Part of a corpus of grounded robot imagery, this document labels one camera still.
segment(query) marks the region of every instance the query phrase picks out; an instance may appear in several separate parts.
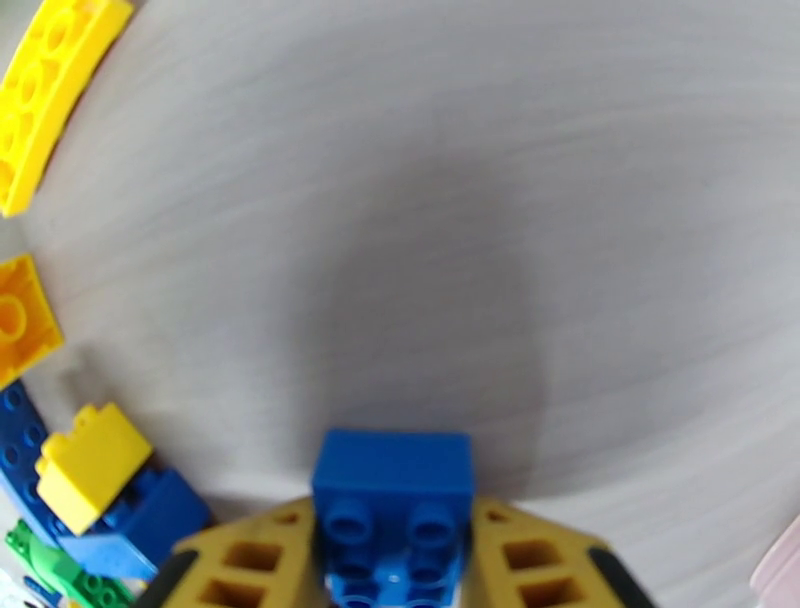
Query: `white table surface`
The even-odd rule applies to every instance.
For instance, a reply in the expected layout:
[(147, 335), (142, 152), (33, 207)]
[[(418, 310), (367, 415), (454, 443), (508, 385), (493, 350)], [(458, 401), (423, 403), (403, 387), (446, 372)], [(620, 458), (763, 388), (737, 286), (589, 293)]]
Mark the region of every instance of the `white table surface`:
[(753, 606), (800, 510), (798, 32), (786, 0), (150, 0), (0, 232), (67, 336), (39, 408), (116, 400), (223, 518), (307, 492), (331, 425), (468, 431), (483, 491), (662, 607)]

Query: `yellow lego brick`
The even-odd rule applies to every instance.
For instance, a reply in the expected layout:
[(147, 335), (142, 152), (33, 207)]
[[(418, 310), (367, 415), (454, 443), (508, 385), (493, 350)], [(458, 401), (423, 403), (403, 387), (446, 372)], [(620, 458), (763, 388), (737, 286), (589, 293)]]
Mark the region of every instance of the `yellow lego brick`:
[(87, 405), (70, 435), (53, 433), (36, 461), (36, 491), (73, 534), (83, 534), (108, 509), (153, 453), (113, 403)]
[(63, 343), (33, 258), (25, 254), (0, 264), (0, 387)]
[(314, 507), (304, 498), (195, 534), (178, 543), (137, 605), (329, 608), (314, 527)]
[(590, 557), (600, 538), (491, 498), (476, 499), (472, 534), (462, 608), (626, 608)]
[(0, 85), (0, 211), (27, 210), (70, 112), (133, 13), (125, 0), (44, 0)]

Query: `pink object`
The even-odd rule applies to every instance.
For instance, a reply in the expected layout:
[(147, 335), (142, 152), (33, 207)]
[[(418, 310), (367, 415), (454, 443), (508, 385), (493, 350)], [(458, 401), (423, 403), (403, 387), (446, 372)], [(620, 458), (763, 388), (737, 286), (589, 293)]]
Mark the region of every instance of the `pink object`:
[(750, 586), (763, 608), (800, 606), (800, 517), (767, 551), (750, 578)]

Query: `blue lego brick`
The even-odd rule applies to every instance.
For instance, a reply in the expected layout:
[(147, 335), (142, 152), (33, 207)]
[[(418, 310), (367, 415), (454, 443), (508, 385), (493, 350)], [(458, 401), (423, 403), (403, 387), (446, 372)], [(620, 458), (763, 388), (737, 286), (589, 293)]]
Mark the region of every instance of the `blue lego brick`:
[(90, 574), (150, 580), (177, 541), (210, 521), (208, 505), (177, 471), (145, 468), (91, 531), (59, 541)]
[(61, 601), (61, 594), (58, 591), (48, 591), (30, 576), (24, 577), (22, 582), (25, 583), (31, 593), (50, 606), (50, 608), (58, 608), (58, 603)]
[(333, 430), (311, 485), (337, 605), (452, 603), (475, 494), (467, 435)]
[(47, 429), (22, 381), (0, 391), (0, 485), (36, 536), (57, 546), (57, 537), (71, 533), (36, 492), (39, 475), (34, 465), (46, 437)]

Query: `green lego brick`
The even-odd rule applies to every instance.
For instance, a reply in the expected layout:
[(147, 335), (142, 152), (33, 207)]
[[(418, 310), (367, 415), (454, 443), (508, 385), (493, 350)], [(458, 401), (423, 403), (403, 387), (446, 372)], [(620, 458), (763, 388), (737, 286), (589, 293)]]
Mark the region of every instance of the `green lego brick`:
[(45, 589), (84, 608), (127, 608), (133, 602), (121, 582), (87, 574), (64, 551), (44, 545), (22, 520), (6, 535), (6, 545)]

